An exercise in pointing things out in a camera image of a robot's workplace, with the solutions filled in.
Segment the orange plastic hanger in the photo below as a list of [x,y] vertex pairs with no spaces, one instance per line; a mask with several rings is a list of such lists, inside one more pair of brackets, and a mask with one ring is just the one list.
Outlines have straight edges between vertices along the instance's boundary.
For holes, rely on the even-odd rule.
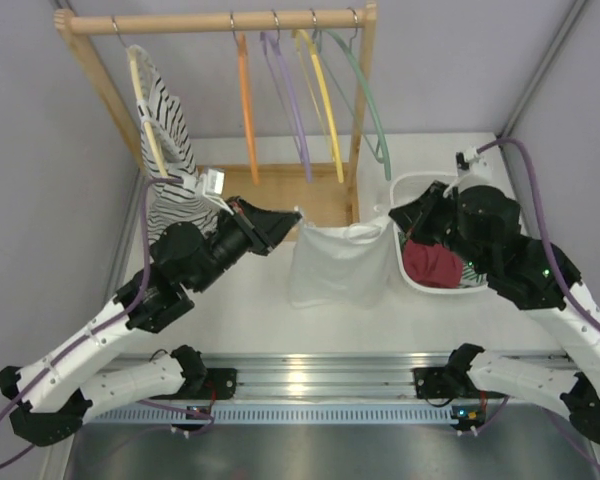
[[249,167],[253,184],[258,185],[260,183],[260,178],[256,153],[251,82],[248,68],[248,49],[246,37],[243,33],[236,36],[236,45],[238,52],[238,74],[243,110],[244,134],[249,158]]

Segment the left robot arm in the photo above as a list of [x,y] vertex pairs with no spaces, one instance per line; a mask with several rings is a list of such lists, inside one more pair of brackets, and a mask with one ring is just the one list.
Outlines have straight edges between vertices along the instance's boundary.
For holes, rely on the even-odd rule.
[[84,328],[37,362],[0,371],[13,433],[46,447],[118,407],[200,394],[208,373],[188,345],[132,368],[101,370],[192,311],[191,294],[207,290],[245,254],[269,255],[301,218],[297,210],[265,210],[232,197],[209,233],[193,221],[169,225],[146,250],[144,268]]

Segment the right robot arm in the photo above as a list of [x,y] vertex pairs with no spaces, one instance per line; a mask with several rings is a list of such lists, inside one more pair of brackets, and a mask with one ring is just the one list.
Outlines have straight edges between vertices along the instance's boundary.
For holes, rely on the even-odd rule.
[[540,324],[575,364],[552,370],[464,343],[440,375],[451,398],[480,391],[524,400],[569,421],[600,445],[600,313],[580,271],[557,246],[522,233],[520,206],[490,185],[433,182],[390,218],[410,239],[443,246],[489,289]]

